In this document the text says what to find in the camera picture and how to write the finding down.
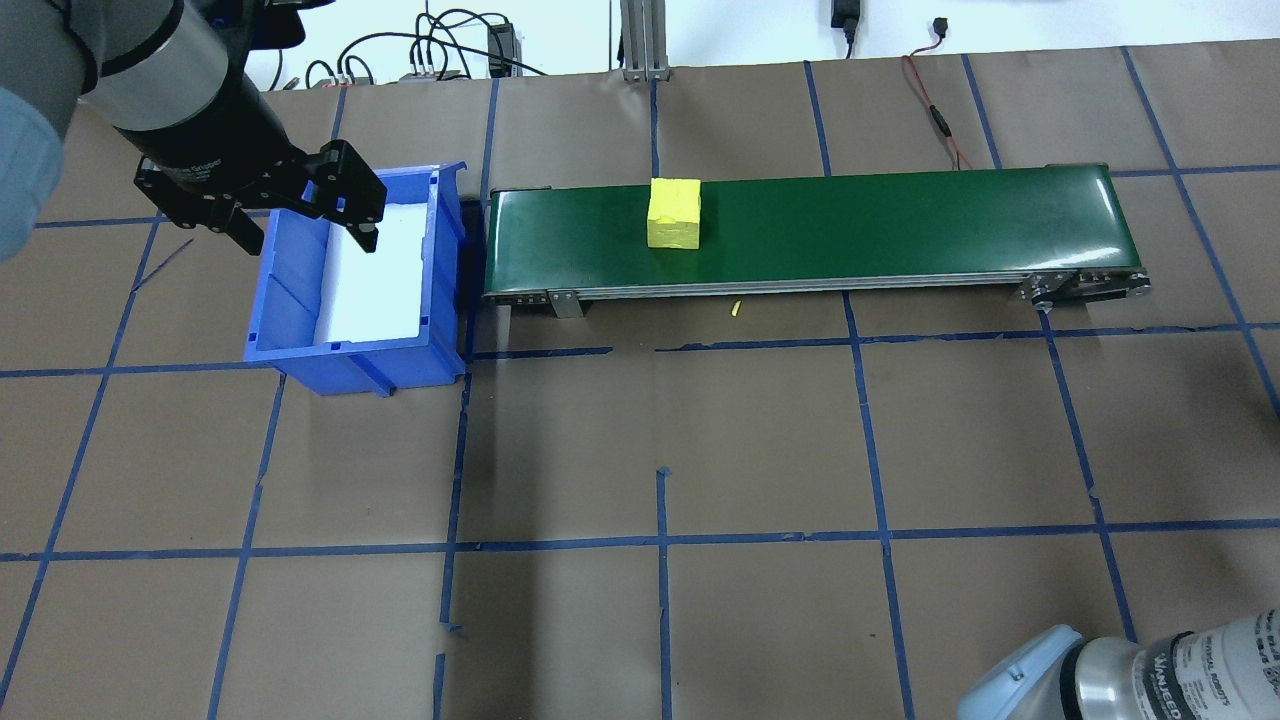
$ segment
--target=yellow foam block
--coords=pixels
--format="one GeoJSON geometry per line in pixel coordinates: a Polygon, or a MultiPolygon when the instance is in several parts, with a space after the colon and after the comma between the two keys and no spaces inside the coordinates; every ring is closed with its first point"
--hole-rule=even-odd
{"type": "Polygon", "coordinates": [[[653,178],[649,186],[649,247],[698,250],[703,181],[653,178]]]}

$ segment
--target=white wall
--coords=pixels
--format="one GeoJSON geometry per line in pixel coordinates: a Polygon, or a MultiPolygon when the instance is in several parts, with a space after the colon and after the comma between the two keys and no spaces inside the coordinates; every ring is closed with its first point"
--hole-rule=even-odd
{"type": "MultiPolygon", "coordinates": [[[[548,73],[612,67],[620,29],[617,0],[468,0],[460,5],[435,0],[431,12],[452,6],[509,15],[522,36],[525,61],[548,73]]],[[[419,0],[338,0],[303,12],[307,40],[284,53],[284,79],[301,77],[314,59],[332,64],[361,35],[412,32],[421,10],[419,0]]],[[[827,27],[829,12],[831,0],[667,0],[668,55],[673,65],[842,58],[844,36],[827,27]]],[[[1280,0],[863,0],[854,56],[893,56],[927,45],[936,15],[951,23],[943,53],[1280,37],[1280,0]]],[[[486,47],[479,26],[454,32],[463,45],[486,47]]],[[[381,83],[408,72],[410,42],[372,40],[356,54],[372,65],[381,83]]],[[[275,60],[274,51],[250,58],[250,76],[261,87],[271,82],[275,60]]],[[[485,74],[484,64],[485,58],[475,56],[477,77],[485,74]]],[[[451,67],[457,67],[456,59],[451,67]]]]}

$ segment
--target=robotic arm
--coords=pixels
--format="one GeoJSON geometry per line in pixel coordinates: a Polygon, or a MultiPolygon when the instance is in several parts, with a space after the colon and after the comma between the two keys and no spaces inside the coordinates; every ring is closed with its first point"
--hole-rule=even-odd
{"type": "Polygon", "coordinates": [[[372,252],[387,188],[342,140],[307,154],[244,76],[250,49],[302,41],[297,13],[332,0],[8,0],[0,23],[0,259],[31,234],[81,97],[143,158],[133,183],[183,228],[250,255],[244,210],[287,208],[372,252]]]}

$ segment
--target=blue plastic bin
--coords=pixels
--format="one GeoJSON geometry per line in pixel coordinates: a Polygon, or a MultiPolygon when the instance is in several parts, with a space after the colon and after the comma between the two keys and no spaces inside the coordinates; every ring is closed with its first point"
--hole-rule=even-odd
{"type": "MultiPolygon", "coordinates": [[[[457,351],[458,246],[465,240],[457,172],[463,163],[379,170],[387,202],[428,204],[417,337],[316,345],[329,246],[325,219],[273,210],[257,275],[244,360],[269,363],[317,395],[451,384],[463,372],[457,351]]],[[[343,238],[344,242],[355,242],[343,238]]]]}

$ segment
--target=conveyor belt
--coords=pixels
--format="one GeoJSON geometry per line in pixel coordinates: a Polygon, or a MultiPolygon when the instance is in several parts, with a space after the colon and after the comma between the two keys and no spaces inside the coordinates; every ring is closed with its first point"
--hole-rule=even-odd
{"type": "Polygon", "coordinates": [[[499,304],[1023,283],[1048,304],[1149,287],[1103,165],[703,183],[701,247],[645,243],[648,186],[494,195],[499,304]]]}

